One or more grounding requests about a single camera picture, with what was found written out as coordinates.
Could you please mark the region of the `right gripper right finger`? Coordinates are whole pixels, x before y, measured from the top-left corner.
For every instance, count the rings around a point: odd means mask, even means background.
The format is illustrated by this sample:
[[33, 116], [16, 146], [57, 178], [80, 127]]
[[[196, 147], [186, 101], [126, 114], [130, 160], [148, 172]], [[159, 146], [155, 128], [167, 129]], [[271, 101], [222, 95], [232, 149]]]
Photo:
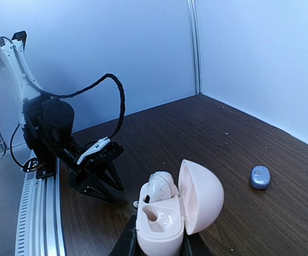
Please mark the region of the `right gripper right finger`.
[[211, 256], [212, 253], [202, 240], [199, 233], [188, 235], [184, 232], [182, 255], [184, 256]]

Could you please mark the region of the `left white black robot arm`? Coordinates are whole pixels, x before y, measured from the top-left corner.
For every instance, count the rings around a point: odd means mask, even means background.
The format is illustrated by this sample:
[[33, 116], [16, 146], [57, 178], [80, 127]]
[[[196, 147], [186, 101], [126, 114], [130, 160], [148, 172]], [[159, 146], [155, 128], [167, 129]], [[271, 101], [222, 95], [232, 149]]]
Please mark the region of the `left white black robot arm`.
[[67, 103], [68, 95], [46, 92], [31, 73], [25, 58], [27, 34], [17, 32], [12, 38], [0, 37], [0, 69], [9, 75], [15, 93], [18, 128], [35, 157], [21, 169], [35, 172], [37, 179], [54, 177], [56, 164], [63, 162], [69, 170], [67, 184], [78, 193], [108, 203], [118, 198], [111, 192], [125, 187], [114, 160], [124, 149], [111, 135], [80, 144], [72, 135], [75, 112]]

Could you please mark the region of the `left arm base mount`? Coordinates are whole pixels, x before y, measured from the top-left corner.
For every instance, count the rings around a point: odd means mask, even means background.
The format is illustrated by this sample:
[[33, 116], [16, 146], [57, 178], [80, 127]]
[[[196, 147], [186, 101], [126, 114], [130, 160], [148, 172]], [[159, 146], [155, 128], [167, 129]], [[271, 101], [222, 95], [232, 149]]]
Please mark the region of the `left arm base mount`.
[[36, 179], [47, 179], [56, 174], [56, 158], [41, 162], [36, 157], [33, 157], [25, 162], [21, 171], [25, 173], [35, 172]]

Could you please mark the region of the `pink round charging case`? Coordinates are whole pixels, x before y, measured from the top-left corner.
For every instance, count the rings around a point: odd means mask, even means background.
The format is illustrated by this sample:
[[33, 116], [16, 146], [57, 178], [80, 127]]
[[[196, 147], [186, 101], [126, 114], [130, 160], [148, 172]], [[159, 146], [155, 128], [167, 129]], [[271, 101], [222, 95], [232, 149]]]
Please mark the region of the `pink round charging case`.
[[184, 232], [203, 231], [223, 207], [224, 189], [218, 177], [187, 159], [181, 162], [172, 198], [145, 203], [147, 184], [140, 189], [135, 226], [137, 242], [146, 255], [179, 255]]

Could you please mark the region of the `white stem earbud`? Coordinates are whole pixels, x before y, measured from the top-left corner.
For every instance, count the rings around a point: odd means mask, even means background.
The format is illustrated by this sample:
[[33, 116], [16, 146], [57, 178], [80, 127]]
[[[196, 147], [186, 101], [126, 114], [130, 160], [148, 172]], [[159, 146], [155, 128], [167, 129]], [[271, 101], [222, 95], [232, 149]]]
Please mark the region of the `white stem earbud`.
[[155, 203], [170, 199], [175, 195], [173, 177], [169, 172], [157, 171], [152, 173], [147, 184], [145, 203]]

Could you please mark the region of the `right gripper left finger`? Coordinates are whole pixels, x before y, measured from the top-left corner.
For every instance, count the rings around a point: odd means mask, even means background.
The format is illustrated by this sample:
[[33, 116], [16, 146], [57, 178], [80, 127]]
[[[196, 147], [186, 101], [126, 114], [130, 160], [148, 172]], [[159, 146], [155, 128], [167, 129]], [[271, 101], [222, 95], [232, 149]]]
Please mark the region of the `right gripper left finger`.
[[141, 249], [137, 242], [136, 233], [136, 215], [132, 214], [129, 218], [122, 234], [117, 240], [115, 246], [109, 253], [109, 256], [136, 256], [141, 255]]

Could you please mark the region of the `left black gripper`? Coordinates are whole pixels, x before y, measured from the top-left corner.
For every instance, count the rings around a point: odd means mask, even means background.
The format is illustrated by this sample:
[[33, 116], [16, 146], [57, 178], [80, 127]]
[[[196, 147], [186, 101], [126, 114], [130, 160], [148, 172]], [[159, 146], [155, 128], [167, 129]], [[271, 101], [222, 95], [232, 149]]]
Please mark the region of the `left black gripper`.
[[109, 191], [104, 183], [119, 192], [125, 187], [116, 171], [113, 161], [88, 157], [80, 165], [73, 159], [66, 160], [66, 167], [70, 171], [67, 185], [82, 195], [109, 201]]

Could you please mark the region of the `purple earbud charging case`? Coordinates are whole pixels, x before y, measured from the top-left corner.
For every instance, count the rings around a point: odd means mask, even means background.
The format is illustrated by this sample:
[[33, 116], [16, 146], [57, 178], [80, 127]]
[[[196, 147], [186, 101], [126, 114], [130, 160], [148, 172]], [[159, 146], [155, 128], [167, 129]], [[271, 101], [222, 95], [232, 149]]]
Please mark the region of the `purple earbud charging case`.
[[258, 190], [265, 190], [271, 180], [270, 171], [266, 166], [254, 166], [250, 173], [250, 184], [253, 188]]

